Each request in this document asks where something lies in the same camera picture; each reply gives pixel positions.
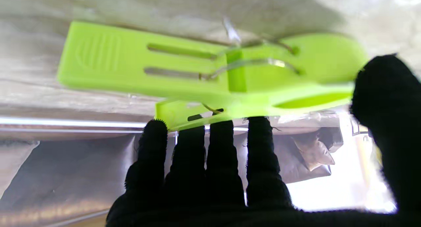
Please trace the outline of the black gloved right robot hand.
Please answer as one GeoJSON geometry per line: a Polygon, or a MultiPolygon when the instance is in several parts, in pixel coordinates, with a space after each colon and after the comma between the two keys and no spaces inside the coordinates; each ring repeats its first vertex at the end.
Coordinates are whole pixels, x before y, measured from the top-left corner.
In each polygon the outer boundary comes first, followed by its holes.
{"type": "Polygon", "coordinates": [[[167,126],[149,121],[138,158],[113,203],[107,227],[403,227],[420,226],[421,86],[394,54],[377,56],[359,72],[350,112],[372,133],[396,214],[295,209],[280,176],[272,127],[248,118],[247,189],[238,174],[232,121],[179,132],[170,172],[164,174],[167,126]]]}

